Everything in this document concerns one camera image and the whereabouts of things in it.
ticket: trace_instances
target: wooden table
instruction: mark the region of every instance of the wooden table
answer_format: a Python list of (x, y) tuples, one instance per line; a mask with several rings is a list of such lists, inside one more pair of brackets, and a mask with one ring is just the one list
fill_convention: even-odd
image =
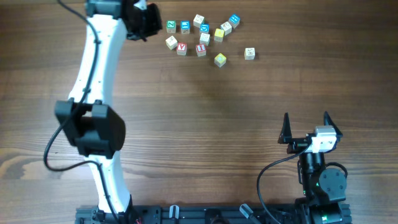
[[(241, 24), (202, 58), (197, 28), (175, 35), (186, 57), (166, 47), (165, 29), (125, 43), (113, 108), (127, 125), (121, 160), (135, 205), (258, 204), (259, 171), (287, 156), (277, 144), (284, 113), (302, 137), (327, 110), (344, 138), (326, 160), (349, 170), (354, 223), (397, 222), (396, 1), (158, 5), (164, 24), (201, 14), (214, 32), (233, 13)], [(0, 7), (0, 223), (73, 223), (77, 207), (98, 203), (91, 172), (49, 172), (42, 154), (58, 126), (54, 104), (75, 82), (85, 25), (56, 4)], [(256, 48), (255, 60), (244, 59), (245, 47)], [(213, 63), (220, 52), (222, 68)], [(62, 134), (50, 163), (81, 160)], [(267, 203), (302, 196), (296, 161), (264, 174)]]

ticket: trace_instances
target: alphabet block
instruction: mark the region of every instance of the alphabet block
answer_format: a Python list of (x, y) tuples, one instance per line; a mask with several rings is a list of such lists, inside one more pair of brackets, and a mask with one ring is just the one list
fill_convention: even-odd
[(221, 29), (223, 29), (225, 31), (225, 35), (228, 35), (232, 32), (232, 26), (231, 26), (231, 24), (229, 24), (229, 22), (224, 22), (221, 25)]
[(177, 40), (174, 38), (174, 36), (171, 36), (166, 39), (166, 45), (170, 50), (173, 50), (177, 46)]
[(199, 31), (199, 33), (205, 33), (205, 34), (208, 34), (209, 33), (209, 30), (210, 30), (210, 26), (209, 26), (209, 24), (202, 24), (202, 25), (200, 25), (200, 31)]
[(253, 60), (255, 56), (256, 56), (256, 51), (254, 50), (254, 47), (246, 48), (244, 50), (244, 59)]
[(169, 34), (174, 34), (176, 31), (177, 23), (175, 21), (167, 21), (166, 28)]
[(189, 34), (191, 29), (191, 25), (189, 21), (181, 21), (181, 33)]
[(225, 33), (224, 30), (217, 28), (216, 32), (214, 33), (214, 40), (222, 42), (224, 39), (224, 33)]
[(178, 55), (186, 55), (187, 54), (187, 44), (186, 43), (178, 43), (177, 54)]
[(206, 46), (204, 44), (197, 45), (197, 54), (198, 57), (206, 55)]
[(214, 63), (221, 68), (226, 63), (226, 57), (223, 54), (219, 53), (214, 58)]
[(210, 34), (205, 34), (205, 33), (200, 34), (199, 43), (205, 44), (206, 46), (209, 46), (209, 43), (210, 43)]
[(193, 25), (197, 28), (200, 28), (200, 25), (205, 22), (205, 18), (201, 15), (196, 15), (193, 19)]
[(228, 21), (234, 29), (239, 25), (241, 22), (241, 18), (237, 16), (236, 14), (233, 14)]

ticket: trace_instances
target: black cable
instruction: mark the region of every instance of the black cable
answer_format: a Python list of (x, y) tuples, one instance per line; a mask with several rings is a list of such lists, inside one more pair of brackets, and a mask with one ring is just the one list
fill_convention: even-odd
[(335, 166), (335, 167), (339, 167), (340, 169), (342, 169), (342, 170), (344, 171), (344, 176), (345, 176), (345, 178), (347, 179), (347, 177), (348, 177), (348, 170), (347, 170), (347, 168), (346, 168), (345, 166), (341, 165), (341, 164), (338, 163), (338, 162), (329, 162), (329, 163), (327, 163), (327, 164), (325, 165), (325, 168), (328, 167), (328, 166)]
[(104, 190), (104, 194), (105, 194), (106, 201), (107, 201), (107, 203), (108, 203), (109, 209), (111, 210), (111, 213), (112, 213), (113, 218), (114, 218), (118, 223), (120, 223), (120, 220), (119, 220), (118, 217), (116, 216), (116, 213), (115, 213), (115, 211), (113, 210), (111, 201), (110, 201), (110, 199), (109, 199), (109, 193), (108, 193), (108, 190), (107, 190), (106, 185), (105, 185), (104, 174), (103, 174), (103, 171), (102, 171), (102, 168), (101, 168), (102, 164), (100, 164), (100, 163), (98, 163), (98, 162), (95, 162), (95, 161), (83, 161), (83, 162), (79, 162), (79, 163), (77, 163), (77, 164), (74, 164), (74, 165), (71, 165), (71, 166), (68, 166), (68, 167), (64, 167), (64, 168), (54, 168), (54, 167), (51, 167), (51, 166), (49, 165), (49, 162), (48, 162), (48, 156), (49, 156), (50, 148), (51, 148), (52, 144), (54, 143), (54, 140), (57, 138), (57, 136), (58, 136), (58, 135), (60, 134), (60, 132), (63, 130), (63, 128), (65, 127), (65, 125), (67, 125), (67, 124), (76, 116), (78, 110), (80, 109), (81, 104), (86, 100), (86, 97), (87, 97), (87, 95), (88, 95), (89, 92), (90, 92), (90, 85), (91, 85), (91, 81), (92, 81), (92, 79), (93, 79), (93, 77), (94, 77), (95, 67), (96, 67), (96, 64), (97, 64), (97, 61), (98, 61), (99, 47), (100, 47), (100, 43), (101, 43), (100, 38), (98, 37), (98, 34), (97, 34), (96, 29), (94, 28), (94, 26), (92, 25), (92, 23), (90, 23), (90, 22), (86, 19), (85, 16), (83, 16), (83, 15), (81, 15), (79, 12), (76, 12), (75, 10), (71, 9), (70, 7), (68, 7), (67, 5), (65, 5), (61, 0), (57, 0), (57, 2), (58, 2), (59, 5), (61, 5), (64, 9), (66, 9), (67, 11), (73, 13), (73, 14), (76, 15), (77, 17), (79, 17), (81, 20), (83, 20), (83, 21), (90, 27), (90, 29), (92, 30), (92, 32), (93, 32), (93, 34), (94, 34), (94, 37), (95, 37), (95, 41), (94, 41), (94, 44), (95, 44), (95, 51), (94, 51), (93, 63), (92, 63), (92, 65), (91, 65), (91, 70), (90, 70), (90, 74), (89, 74), (88, 79), (87, 79), (86, 87), (84, 88), (83, 96), (81, 97), (81, 99), (80, 99), (79, 103), (77, 104), (76, 108), (72, 111), (71, 115), (70, 115), (69, 117), (67, 117), (67, 118), (65, 119), (65, 121), (64, 121), (62, 124), (60, 124), (60, 126), (59, 126), (59, 127), (57, 128), (57, 130), (53, 133), (53, 135), (51, 136), (49, 142), (47, 143), (47, 146), (45, 147), (45, 151), (44, 151), (44, 156), (43, 156), (44, 165), (46, 166), (47, 169), (49, 169), (49, 170), (51, 170), (51, 171), (54, 171), (54, 172), (63, 172), (63, 171), (71, 170), (71, 169), (73, 169), (73, 168), (75, 168), (75, 167), (81, 166), (81, 165), (83, 165), (83, 164), (89, 164), (89, 163), (95, 164), (95, 165), (97, 166), (97, 169), (98, 169), (98, 172), (99, 172), (99, 176), (100, 176), (100, 179), (101, 179), (101, 184), (102, 184), (102, 187), (103, 187), (103, 190)]
[(260, 178), (261, 178), (262, 174), (263, 174), (267, 169), (269, 169), (270, 167), (272, 167), (272, 166), (274, 166), (274, 165), (277, 165), (277, 164), (280, 164), (281, 162), (289, 161), (289, 160), (291, 160), (291, 159), (296, 158), (297, 156), (303, 154), (303, 153), (308, 149), (309, 146), (310, 146), (310, 145), (308, 145), (303, 151), (301, 151), (301, 152), (299, 152), (299, 153), (297, 153), (297, 154), (294, 154), (293, 156), (289, 156), (289, 157), (286, 157), (285, 159), (281, 159), (281, 160), (278, 160), (278, 161), (275, 161), (275, 162), (269, 164), (268, 166), (264, 167), (263, 170), (261, 170), (259, 176), (257, 177), (257, 194), (258, 194), (258, 196), (259, 196), (261, 205), (262, 205), (262, 207), (264, 208), (264, 211), (265, 211), (276, 223), (278, 223), (278, 224), (280, 224), (280, 222), (268, 211), (268, 209), (267, 209), (267, 207), (266, 207), (266, 204), (264, 203), (264, 200), (262, 199), (262, 196), (261, 196), (261, 193), (260, 193)]

